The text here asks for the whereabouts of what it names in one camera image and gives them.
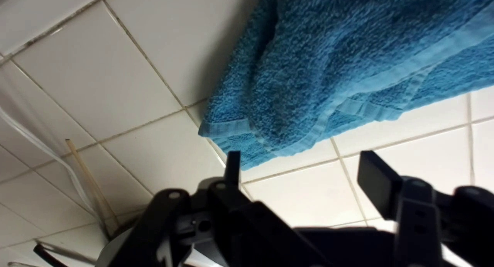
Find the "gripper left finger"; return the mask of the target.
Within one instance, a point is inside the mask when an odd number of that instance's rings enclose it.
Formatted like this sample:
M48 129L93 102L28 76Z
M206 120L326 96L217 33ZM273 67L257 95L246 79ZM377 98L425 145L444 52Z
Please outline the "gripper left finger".
M151 200L109 267L188 267L198 244L212 244L227 267L328 267L328 259L262 202L239 190L240 152L222 177L195 194L170 188Z

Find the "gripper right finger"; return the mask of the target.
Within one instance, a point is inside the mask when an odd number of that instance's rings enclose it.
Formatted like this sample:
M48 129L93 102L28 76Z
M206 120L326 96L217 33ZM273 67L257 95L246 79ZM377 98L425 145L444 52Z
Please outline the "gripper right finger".
M452 195L402 177L374 151L360 153L357 182L381 217L394 221L394 267L457 267L446 246L472 267L494 267L494 193L459 186Z

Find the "wooden stick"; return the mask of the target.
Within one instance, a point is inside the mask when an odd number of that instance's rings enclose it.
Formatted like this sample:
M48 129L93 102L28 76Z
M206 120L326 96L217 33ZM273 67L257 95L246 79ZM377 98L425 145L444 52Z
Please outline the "wooden stick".
M104 217L105 213L109 213L111 219L118 226L119 222L118 222L118 219L117 219L115 213L113 212L113 210L111 209L111 206L109 205L108 201L104 197L104 195L103 195L99 185L95 181L90 169L87 167L83 158L78 153L76 146L73 144L71 139L65 139L65 142L66 142L67 146L69 147L75 160L78 162L78 165L80 166L81 171L84 174L84 177L85 177L85 179L86 179L86 181L87 181L87 183L91 189L92 195L94 196L94 199L96 200L96 207L97 207L99 213L101 213L100 215L102 217Z

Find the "blue terry towel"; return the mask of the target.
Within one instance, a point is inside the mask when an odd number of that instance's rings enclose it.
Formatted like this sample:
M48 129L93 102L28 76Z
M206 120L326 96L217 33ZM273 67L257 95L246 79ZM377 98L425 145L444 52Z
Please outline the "blue terry towel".
M494 0L258 0L199 135L248 170L494 85Z

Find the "white plastic utensil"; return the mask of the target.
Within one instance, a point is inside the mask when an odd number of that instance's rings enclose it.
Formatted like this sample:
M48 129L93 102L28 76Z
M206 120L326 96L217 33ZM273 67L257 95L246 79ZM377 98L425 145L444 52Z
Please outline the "white plastic utensil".
M30 130L24 127L21 123L16 121L14 118L9 116L5 110L0 106L0 118L2 118L11 128L16 130L20 135L25 137L28 141L30 141L34 146L43 151L45 154L56 160L62 166L64 166L69 174L69 177L72 181L73 186L76 189L77 194L81 198L82 202L88 208L90 214L96 218L99 225L101 227L105 227L105 222L102 213L98 212L97 207L95 207L88 194L84 190L83 184L79 177L76 175L72 167L66 163L63 159L61 159L50 147L48 147L44 142L42 142L39 138L37 138Z

